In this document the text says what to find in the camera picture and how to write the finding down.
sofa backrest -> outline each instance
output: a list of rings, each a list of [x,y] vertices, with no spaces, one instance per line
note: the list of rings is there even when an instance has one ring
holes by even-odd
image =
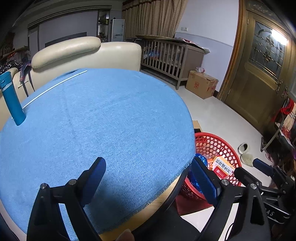
[[[115,68],[139,71],[141,47],[130,42],[101,43],[96,37],[82,37],[60,42],[37,52],[30,71],[34,89],[38,89],[63,73],[80,68]],[[13,70],[13,84],[22,102],[26,94],[20,84],[20,73]],[[25,77],[28,94],[33,93],[28,75]],[[0,93],[0,130],[10,113]]]

red plastic basket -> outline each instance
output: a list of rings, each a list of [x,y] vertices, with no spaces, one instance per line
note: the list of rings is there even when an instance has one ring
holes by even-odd
[[[196,153],[202,154],[207,159],[214,158],[215,156],[222,156],[233,167],[237,168],[242,166],[234,149],[226,141],[216,135],[206,132],[195,133],[195,145]],[[233,173],[226,179],[228,179],[233,185],[241,185],[241,182],[234,177]],[[205,200],[204,195],[195,189],[188,178],[185,179],[181,192],[184,196],[190,199]]]

curtain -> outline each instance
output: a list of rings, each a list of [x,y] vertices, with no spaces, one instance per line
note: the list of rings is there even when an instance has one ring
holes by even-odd
[[[123,3],[125,38],[138,34],[173,38],[188,0],[129,0]]]

metal bolt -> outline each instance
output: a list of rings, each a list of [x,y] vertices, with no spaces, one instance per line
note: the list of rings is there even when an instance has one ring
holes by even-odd
[[[222,182],[222,184],[225,185],[225,186],[227,186],[227,185],[229,184],[229,181],[226,180],[226,179],[222,179],[221,182]]]
[[[45,189],[47,187],[47,184],[46,183],[42,183],[41,185],[40,185],[40,188],[41,189]]]
[[[250,187],[253,188],[253,189],[256,189],[257,188],[256,184],[254,184],[254,183],[251,183],[250,184]]]
[[[70,185],[74,185],[74,184],[76,184],[76,179],[71,179],[68,183],[69,183]]]

white rod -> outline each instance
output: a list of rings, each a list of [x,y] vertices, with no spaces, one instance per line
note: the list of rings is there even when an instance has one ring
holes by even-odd
[[[25,109],[29,104],[31,104],[34,100],[38,99],[41,95],[45,94],[47,91],[50,91],[50,90],[53,89],[54,87],[56,87],[56,86],[58,86],[58,85],[60,85],[60,84],[62,84],[62,83],[64,83],[64,82],[66,82],[67,80],[70,80],[70,79],[72,79],[72,78],[74,78],[74,77],[76,77],[76,76],[78,76],[78,75],[80,75],[80,74],[83,74],[83,73],[85,73],[85,72],[87,72],[87,70],[82,71],[82,72],[80,72],[80,73],[78,73],[78,74],[76,74],[76,75],[73,75],[73,76],[71,76],[71,77],[69,77],[69,78],[67,78],[67,79],[65,79],[65,80],[63,80],[63,81],[61,81],[60,83],[57,83],[56,85],[50,87],[49,89],[47,89],[46,91],[42,92],[40,95],[38,95],[38,96],[36,96],[34,99],[32,99],[32,100],[31,100],[29,103],[27,103],[22,109]]]

